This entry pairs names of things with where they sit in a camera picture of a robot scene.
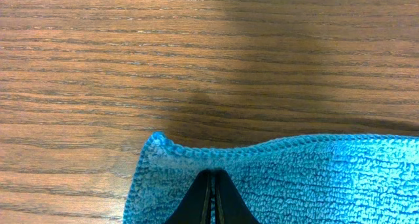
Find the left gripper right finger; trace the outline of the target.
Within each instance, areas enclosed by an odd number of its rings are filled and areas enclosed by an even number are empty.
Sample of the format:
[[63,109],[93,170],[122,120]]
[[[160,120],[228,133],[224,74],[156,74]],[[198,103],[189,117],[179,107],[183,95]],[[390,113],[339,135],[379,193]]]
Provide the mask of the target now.
[[259,224],[225,170],[215,176],[215,223]]

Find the blue microfibre cloth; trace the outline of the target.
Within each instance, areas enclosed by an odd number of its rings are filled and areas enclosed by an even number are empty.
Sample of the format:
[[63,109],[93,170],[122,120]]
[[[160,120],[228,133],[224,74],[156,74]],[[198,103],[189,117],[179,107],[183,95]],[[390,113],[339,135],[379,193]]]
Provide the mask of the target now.
[[226,170],[261,223],[418,222],[416,137],[316,134],[198,149],[159,132],[143,146],[123,221],[165,222],[205,169]]

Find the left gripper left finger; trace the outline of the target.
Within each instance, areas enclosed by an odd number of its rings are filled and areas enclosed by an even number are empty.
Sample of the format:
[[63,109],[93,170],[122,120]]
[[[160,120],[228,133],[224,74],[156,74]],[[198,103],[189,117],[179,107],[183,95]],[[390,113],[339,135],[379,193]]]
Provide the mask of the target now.
[[208,224],[211,221],[211,172],[201,171],[175,212],[164,224]]

